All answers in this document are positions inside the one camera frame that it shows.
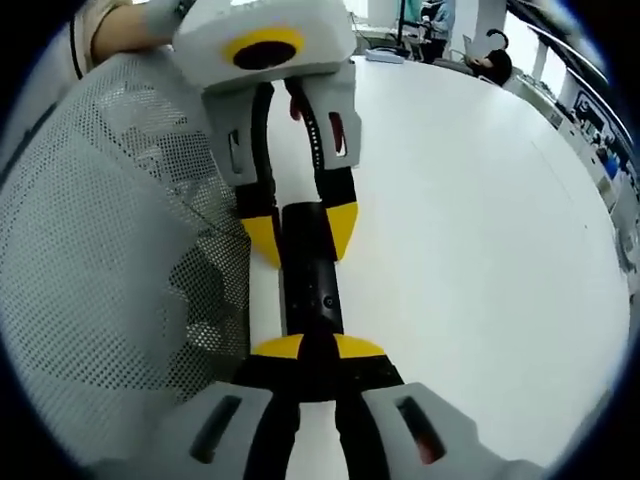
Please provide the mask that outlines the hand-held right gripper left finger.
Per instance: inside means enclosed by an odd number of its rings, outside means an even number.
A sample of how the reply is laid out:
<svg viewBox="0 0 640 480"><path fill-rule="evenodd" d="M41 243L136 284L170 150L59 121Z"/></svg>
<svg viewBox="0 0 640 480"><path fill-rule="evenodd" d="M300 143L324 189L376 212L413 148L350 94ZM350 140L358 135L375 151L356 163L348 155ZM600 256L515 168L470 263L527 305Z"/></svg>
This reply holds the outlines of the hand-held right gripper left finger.
<svg viewBox="0 0 640 480"><path fill-rule="evenodd" d="M300 426L295 354L250 355L231 383L215 382L172 410L125 460L96 479L284 479Z"/></svg>

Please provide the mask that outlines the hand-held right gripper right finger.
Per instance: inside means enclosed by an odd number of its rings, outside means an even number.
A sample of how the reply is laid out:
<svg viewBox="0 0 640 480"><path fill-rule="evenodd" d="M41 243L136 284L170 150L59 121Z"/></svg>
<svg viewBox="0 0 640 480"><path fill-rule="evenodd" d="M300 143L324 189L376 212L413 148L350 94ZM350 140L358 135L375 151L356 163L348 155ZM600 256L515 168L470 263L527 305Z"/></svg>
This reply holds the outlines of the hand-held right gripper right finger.
<svg viewBox="0 0 640 480"><path fill-rule="evenodd" d="M483 445L476 423L417 382L384 350L338 335L335 420L352 479L541 479L543 467Z"/></svg>

